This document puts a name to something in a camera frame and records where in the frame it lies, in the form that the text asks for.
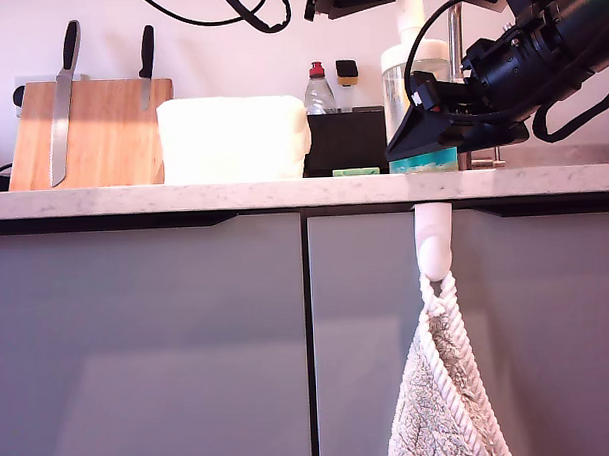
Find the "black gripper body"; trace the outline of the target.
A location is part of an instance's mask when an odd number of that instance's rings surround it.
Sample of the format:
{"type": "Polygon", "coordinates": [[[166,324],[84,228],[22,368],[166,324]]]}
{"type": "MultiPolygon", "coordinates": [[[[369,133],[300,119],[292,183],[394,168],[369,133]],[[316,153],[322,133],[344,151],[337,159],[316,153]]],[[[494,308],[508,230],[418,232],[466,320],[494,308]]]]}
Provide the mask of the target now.
{"type": "Polygon", "coordinates": [[[411,127],[512,124],[554,102],[552,20],[526,19],[496,41],[480,39],[463,64],[469,76],[459,84],[412,74],[411,127]]]}

